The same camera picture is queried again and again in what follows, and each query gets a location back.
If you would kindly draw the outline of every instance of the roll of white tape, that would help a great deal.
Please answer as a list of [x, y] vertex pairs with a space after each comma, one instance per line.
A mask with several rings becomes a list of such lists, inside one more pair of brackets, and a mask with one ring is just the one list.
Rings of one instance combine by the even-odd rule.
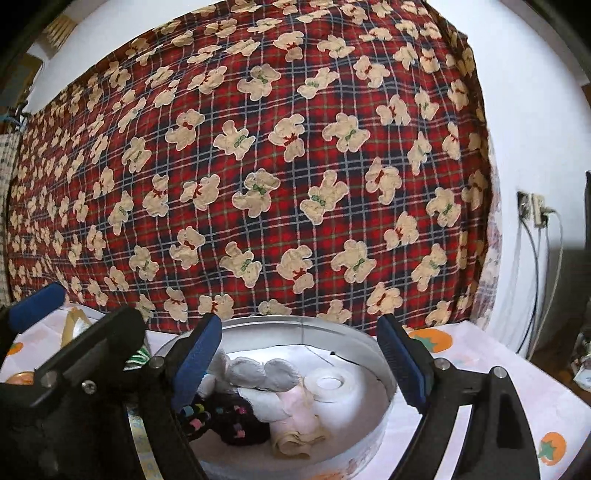
[[306, 375], [304, 386], [314, 400], [334, 403], [351, 395], [357, 388], [353, 375], [343, 368], [317, 368]]

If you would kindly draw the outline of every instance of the checkered fabric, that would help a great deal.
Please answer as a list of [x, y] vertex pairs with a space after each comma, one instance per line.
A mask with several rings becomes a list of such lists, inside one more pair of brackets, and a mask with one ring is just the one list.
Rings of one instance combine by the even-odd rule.
[[12, 172], [17, 162], [18, 147], [21, 142], [20, 133], [0, 135], [0, 202], [2, 202], [0, 218], [0, 306], [10, 305], [10, 285], [7, 271], [7, 200], [10, 191]]
[[470, 318], [491, 207], [466, 37], [426, 3], [232, 0], [122, 46], [36, 114], [9, 208], [15, 297]]

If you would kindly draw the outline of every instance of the orange fruit print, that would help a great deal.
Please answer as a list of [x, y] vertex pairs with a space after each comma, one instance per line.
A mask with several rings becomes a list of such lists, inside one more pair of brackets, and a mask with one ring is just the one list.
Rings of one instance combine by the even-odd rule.
[[550, 432], [540, 440], [538, 458], [552, 466], [562, 460], [566, 453], [566, 440], [560, 433]]
[[408, 335], [410, 338], [420, 340], [431, 353], [443, 352], [453, 344], [452, 336], [449, 333], [437, 330], [436, 328], [415, 330]]
[[14, 355], [15, 353], [18, 353], [21, 350], [22, 350], [22, 343], [21, 342], [13, 343], [12, 346], [10, 347], [10, 350], [8, 351], [8, 354]]

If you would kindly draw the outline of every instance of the round tray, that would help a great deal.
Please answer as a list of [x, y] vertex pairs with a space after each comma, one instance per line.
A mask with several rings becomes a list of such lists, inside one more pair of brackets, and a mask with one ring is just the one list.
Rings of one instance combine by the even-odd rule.
[[[179, 338], [166, 343], [156, 355], [165, 356]], [[303, 480], [345, 479], [357, 475], [373, 458], [381, 445], [388, 414], [397, 389], [392, 372], [375, 339], [345, 325], [300, 316], [253, 316], [223, 322], [221, 346], [226, 353], [258, 350], [274, 346], [307, 345], [334, 352], [344, 360], [367, 368], [384, 386], [388, 407], [377, 426], [360, 441], [336, 456], [321, 462], [304, 460], [298, 467], [269, 471], [265, 465], [256, 469], [238, 469], [236, 465], [213, 463], [200, 459], [210, 480]]]

